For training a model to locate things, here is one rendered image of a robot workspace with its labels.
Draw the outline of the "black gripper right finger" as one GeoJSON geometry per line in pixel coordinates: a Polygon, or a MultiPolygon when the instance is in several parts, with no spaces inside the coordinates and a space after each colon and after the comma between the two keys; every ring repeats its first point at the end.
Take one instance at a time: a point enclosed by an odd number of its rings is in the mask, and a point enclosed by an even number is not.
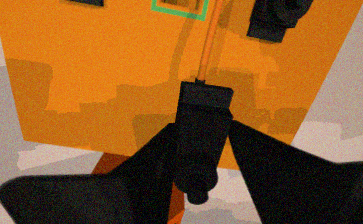
{"type": "Polygon", "coordinates": [[[363,161],[328,161],[237,120],[228,137],[262,224],[347,224],[363,200],[363,161]]]}

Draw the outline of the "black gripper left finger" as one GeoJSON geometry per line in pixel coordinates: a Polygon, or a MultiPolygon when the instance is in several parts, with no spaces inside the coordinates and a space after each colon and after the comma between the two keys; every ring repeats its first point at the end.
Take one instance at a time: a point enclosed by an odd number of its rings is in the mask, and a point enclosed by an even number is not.
{"type": "Polygon", "coordinates": [[[0,203],[15,224],[167,224],[176,155],[169,123],[107,173],[15,177],[0,203]]]}

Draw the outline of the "black micro servo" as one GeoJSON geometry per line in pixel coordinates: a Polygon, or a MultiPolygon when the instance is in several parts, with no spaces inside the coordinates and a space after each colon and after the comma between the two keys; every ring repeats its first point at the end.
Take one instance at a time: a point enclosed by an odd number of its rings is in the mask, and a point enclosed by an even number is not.
{"type": "Polygon", "coordinates": [[[194,205],[208,201],[218,183],[217,167],[234,116],[234,90],[205,84],[207,64],[224,0],[215,0],[195,82],[181,81],[176,112],[174,184],[194,205]]]}

